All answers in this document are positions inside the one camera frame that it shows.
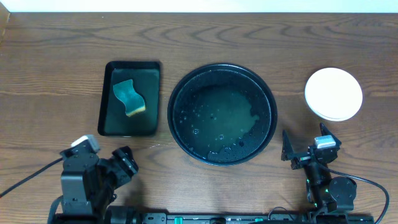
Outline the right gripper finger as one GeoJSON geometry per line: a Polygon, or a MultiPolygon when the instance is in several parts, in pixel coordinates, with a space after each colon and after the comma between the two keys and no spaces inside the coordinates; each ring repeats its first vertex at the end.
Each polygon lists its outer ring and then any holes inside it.
{"type": "Polygon", "coordinates": [[[290,142],[290,139],[289,139],[289,137],[287,135],[286,130],[283,130],[283,132],[282,132],[282,154],[281,154],[281,160],[282,161],[291,160],[293,154],[294,154],[294,150],[292,148],[292,144],[290,142]]]}
{"type": "Polygon", "coordinates": [[[322,136],[333,136],[332,132],[323,123],[320,123],[320,131],[322,136]]]}

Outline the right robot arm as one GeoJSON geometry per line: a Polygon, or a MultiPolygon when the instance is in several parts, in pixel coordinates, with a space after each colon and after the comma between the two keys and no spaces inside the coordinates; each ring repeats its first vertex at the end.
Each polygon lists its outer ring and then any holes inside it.
{"type": "Polygon", "coordinates": [[[354,209],[356,182],[339,175],[332,177],[327,164],[337,159],[341,141],[320,124],[321,135],[306,152],[295,152],[287,131],[282,132],[283,161],[290,161],[293,170],[303,169],[307,177],[307,200],[323,213],[348,213],[354,209]]]}

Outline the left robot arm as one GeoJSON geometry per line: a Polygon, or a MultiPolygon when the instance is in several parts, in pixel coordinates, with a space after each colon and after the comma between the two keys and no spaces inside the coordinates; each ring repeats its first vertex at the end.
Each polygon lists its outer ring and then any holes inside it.
{"type": "Polygon", "coordinates": [[[62,195],[51,204],[48,223],[137,223],[133,208],[112,206],[114,191],[129,183],[139,167],[129,147],[100,159],[88,143],[62,151],[62,195]]]}

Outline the green yellow sponge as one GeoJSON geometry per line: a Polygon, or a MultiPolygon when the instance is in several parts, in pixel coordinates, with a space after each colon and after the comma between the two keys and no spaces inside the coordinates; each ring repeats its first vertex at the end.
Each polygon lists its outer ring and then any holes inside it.
{"type": "Polygon", "coordinates": [[[144,98],[134,89],[132,79],[117,83],[113,86],[115,97],[125,106],[125,114],[128,117],[146,110],[144,98]]]}

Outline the white pink plate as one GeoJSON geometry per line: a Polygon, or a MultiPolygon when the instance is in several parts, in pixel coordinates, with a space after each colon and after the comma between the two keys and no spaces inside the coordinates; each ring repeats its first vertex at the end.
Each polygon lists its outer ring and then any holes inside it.
{"type": "Polygon", "coordinates": [[[307,81],[304,91],[309,108],[329,121],[352,118],[363,103],[363,92],[354,76],[340,68],[323,68],[307,81]]]}

